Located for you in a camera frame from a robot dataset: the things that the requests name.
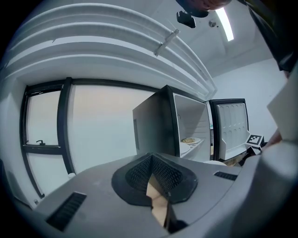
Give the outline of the white ceiling pipes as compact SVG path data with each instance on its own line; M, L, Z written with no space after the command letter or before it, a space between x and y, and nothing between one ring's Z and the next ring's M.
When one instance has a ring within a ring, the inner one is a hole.
M213 78L181 32L154 55L171 31L125 7L48 0L16 30L0 60L0 82L107 79L158 89L169 85L211 99L217 92Z

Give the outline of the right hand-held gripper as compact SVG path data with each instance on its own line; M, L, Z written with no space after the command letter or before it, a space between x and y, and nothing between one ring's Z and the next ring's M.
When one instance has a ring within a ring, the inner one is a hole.
M241 160L241 165L244 165L247 158L258 155L264 147L264 137L262 135L250 134L245 142L245 156Z

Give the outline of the person's body black clothing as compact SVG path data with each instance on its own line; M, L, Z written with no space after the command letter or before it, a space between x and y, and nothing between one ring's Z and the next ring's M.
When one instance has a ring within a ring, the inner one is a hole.
M281 71L298 60L298 0L244 0Z

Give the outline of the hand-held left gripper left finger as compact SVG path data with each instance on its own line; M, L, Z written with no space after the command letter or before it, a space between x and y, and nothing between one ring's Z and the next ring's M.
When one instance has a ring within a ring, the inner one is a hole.
M112 188L112 175L140 155L86 169L47 195L35 208L39 230L51 238L162 238L162 228L147 206L130 205ZM72 193L86 198L67 224L59 231L47 223L48 218Z

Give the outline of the black mini fridge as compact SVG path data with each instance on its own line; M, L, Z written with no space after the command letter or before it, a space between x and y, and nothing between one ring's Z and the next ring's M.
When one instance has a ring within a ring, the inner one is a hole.
M164 86L133 110L138 153L162 152L198 162L227 161L246 151L250 135L244 99L210 99ZM200 138L184 155L183 138Z

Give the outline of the black framed window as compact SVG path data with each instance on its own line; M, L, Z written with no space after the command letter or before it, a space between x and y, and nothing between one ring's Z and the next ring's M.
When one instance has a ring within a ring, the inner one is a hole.
M27 86L20 144L38 198L66 183L70 173L135 155L132 110L154 92L105 79L66 78Z

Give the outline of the white pipe bracket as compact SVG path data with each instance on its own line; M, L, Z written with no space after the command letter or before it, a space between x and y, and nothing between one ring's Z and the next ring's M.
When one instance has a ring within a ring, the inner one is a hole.
M167 47L167 45L180 33L178 29L175 31L171 31L171 33L165 38L164 42L160 44L160 46L154 51L154 55L158 57L158 55Z

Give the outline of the ceiling light bar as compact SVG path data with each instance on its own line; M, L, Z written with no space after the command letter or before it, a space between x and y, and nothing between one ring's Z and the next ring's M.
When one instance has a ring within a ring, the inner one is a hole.
M225 11L225 9L222 7L220 9L217 9L216 11L217 16L219 17L219 20L223 26L227 41L230 42L234 40L234 34L231 28L231 24L228 18L228 15Z

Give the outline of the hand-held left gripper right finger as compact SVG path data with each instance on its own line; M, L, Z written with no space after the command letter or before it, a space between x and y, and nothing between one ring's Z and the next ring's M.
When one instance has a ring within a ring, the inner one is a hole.
M231 191L241 168L196 162L166 154L151 155L152 185L169 202L170 220L177 234L231 234L237 203Z

